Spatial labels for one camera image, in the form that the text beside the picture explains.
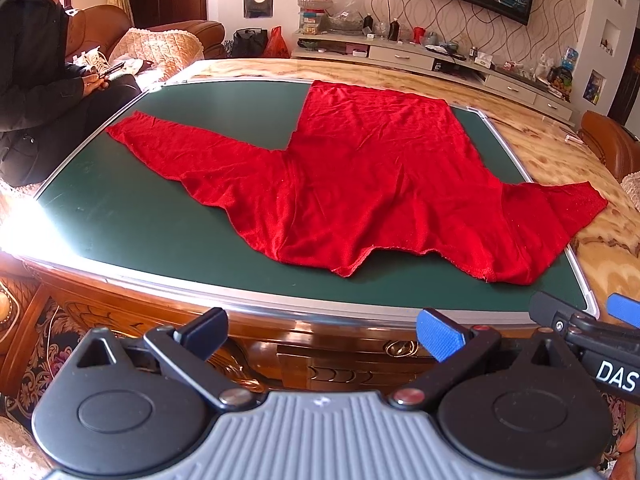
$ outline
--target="red cup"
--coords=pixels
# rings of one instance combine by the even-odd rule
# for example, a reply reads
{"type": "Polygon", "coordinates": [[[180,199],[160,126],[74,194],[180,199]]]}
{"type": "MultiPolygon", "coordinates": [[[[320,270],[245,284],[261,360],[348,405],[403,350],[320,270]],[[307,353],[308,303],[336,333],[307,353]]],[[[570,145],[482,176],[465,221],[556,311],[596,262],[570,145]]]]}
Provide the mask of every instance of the red cup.
{"type": "Polygon", "coordinates": [[[422,27],[414,27],[414,43],[420,43],[422,37],[426,34],[426,30],[422,27]]]}

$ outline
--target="black jacket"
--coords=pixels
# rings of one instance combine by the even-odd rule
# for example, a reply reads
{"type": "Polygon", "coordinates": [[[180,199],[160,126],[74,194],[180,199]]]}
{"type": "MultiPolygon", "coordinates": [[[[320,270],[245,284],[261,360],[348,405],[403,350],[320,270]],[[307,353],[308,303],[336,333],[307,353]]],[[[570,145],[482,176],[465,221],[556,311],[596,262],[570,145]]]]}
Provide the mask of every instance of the black jacket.
{"type": "MultiPolygon", "coordinates": [[[[48,134],[43,126],[82,100],[84,69],[65,62],[67,23],[52,0],[8,0],[0,7],[0,136],[48,134]]],[[[78,124],[84,122],[79,112],[78,124]]],[[[63,122],[55,129],[78,126],[63,122]]]]}

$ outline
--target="cabinet drawer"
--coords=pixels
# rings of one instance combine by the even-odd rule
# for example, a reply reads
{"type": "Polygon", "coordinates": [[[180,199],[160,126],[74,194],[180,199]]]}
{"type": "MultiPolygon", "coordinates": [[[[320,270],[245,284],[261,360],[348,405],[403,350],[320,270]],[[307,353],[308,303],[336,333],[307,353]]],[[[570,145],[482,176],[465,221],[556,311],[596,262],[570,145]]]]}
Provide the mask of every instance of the cabinet drawer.
{"type": "Polygon", "coordinates": [[[571,119],[571,115],[574,112],[571,108],[562,106],[561,104],[558,104],[551,99],[547,99],[542,95],[536,96],[536,101],[533,105],[536,110],[540,110],[543,114],[562,119],[563,121],[571,119]]]}
{"type": "Polygon", "coordinates": [[[524,88],[524,86],[514,84],[511,81],[496,77],[495,75],[490,75],[484,82],[484,85],[508,96],[512,96],[513,99],[517,101],[522,101],[530,105],[533,104],[537,96],[535,92],[524,88]]]}
{"type": "Polygon", "coordinates": [[[406,65],[407,67],[413,66],[415,68],[421,68],[422,70],[433,69],[433,57],[423,56],[422,54],[412,54],[383,46],[371,45],[369,49],[369,59],[397,63],[399,65],[406,65]]]}

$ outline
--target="smartphone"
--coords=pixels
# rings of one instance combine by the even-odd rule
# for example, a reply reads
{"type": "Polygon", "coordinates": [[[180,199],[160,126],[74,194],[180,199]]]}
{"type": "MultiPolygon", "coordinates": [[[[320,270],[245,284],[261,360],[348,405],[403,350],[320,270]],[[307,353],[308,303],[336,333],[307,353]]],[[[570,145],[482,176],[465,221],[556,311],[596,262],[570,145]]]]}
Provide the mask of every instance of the smartphone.
{"type": "Polygon", "coordinates": [[[108,77],[111,74],[113,74],[114,72],[117,72],[118,70],[120,70],[123,66],[124,66],[124,61],[121,61],[117,65],[112,66],[110,69],[105,70],[101,74],[98,74],[98,78],[99,79],[104,79],[105,77],[108,77]]]}

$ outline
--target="brown leather sofa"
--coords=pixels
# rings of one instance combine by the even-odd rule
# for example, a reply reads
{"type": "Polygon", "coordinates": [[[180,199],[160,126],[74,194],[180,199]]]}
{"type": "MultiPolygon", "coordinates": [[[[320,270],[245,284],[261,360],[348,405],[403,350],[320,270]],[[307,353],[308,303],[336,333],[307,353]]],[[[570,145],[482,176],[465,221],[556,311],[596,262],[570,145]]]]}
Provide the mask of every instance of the brown leather sofa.
{"type": "Polygon", "coordinates": [[[640,171],[640,142],[613,119],[586,112],[578,134],[618,182],[640,171]]]}
{"type": "MultiPolygon", "coordinates": [[[[97,46],[108,58],[113,48],[124,36],[133,23],[119,7],[100,5],[77,10],[69,19],[66,38],[67,59],[76,54],[87,52],[97,46]]],[[[186,30],[196,36],[204,47],[205,59],[221,59],[226,57],[222,42],[225,39],[225,27],[218,22],[206,20],[190,20],[188,22],[170,23],[149,30],[186,30]]]]}

